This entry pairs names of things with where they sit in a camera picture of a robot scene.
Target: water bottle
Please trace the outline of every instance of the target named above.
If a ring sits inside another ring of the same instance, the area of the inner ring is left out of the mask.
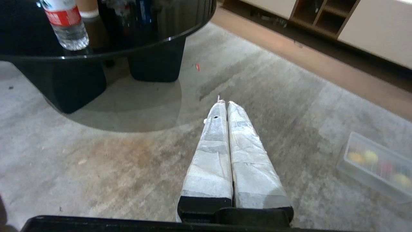
[[[41,0],[61,46],[76,51],[89,45],[89,37],[75,0]]]

